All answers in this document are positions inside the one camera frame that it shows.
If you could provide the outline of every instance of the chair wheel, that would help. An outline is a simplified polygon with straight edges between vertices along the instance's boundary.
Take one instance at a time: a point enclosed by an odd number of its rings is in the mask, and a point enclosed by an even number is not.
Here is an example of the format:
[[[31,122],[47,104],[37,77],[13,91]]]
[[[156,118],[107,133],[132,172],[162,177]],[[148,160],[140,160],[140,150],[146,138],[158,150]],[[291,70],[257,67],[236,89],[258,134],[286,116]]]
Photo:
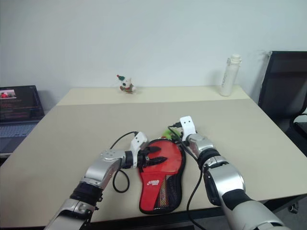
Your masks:
[[[288,211],[291,212],[291,213],[297,214],[298,213],[298,202],[289,206]]]

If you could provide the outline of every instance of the bottle cap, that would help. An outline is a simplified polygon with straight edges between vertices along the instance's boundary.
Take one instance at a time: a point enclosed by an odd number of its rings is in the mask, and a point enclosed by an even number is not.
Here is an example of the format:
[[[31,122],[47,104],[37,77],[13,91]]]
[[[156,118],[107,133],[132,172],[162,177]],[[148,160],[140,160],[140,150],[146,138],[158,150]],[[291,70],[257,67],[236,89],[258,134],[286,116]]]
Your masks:
[[[233,63],[239,63],[239,62],[242,61],[242,59],[241,59],[241,56],[239,54],[233,54],[230,57],[230,61],[233,62]]]

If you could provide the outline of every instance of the white water bottle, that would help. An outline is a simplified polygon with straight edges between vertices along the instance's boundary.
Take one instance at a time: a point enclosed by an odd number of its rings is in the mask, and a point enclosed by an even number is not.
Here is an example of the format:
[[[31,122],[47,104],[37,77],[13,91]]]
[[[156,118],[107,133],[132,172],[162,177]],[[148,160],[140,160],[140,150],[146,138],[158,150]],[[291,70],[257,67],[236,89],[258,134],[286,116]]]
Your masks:
[[[220,89],[220,94],[222,96],[229,96],[232,92],[232,87],[236,80],[236,75],[238,74],[239,67],[241,65],[242,59],[239,54],[233,54],[227,60],[227,67],[225,70],[222,86]]]

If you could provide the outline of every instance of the chair backrest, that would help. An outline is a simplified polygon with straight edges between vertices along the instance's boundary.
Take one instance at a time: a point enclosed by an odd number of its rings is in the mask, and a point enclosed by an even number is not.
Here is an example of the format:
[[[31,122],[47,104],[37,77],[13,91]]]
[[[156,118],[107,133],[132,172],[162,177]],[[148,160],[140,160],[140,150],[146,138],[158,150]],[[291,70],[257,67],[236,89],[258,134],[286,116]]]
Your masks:
[[[307,51],[273,51],[259,97],[271,119],[294,118],[307,107]]]

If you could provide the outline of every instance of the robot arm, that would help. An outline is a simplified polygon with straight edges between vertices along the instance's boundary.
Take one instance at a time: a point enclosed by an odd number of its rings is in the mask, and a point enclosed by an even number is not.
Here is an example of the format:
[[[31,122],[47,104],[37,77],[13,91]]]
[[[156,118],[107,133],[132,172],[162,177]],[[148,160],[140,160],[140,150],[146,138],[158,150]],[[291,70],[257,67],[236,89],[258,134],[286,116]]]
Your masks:
[[[219,154],[210,140],[191,128],[194,124],[190,116],[181,118],[180,123],[183,141],[197,157],[198,166],[204,173],[208,199],[213,205],[222,207],[231,229],[289,230],[262,203],[246,195],[241,173]]]
[[[98,210],[96,203],[102,201],[102,192],[113,173],[121,168],[135,168],[150,163],[146,155],[157,150],[144,149],[146,145],[147,137],[139,132],[131,142],[130,151],[109,149],[102,152],[45,230],[84,229],[89,224],[93,212]]]

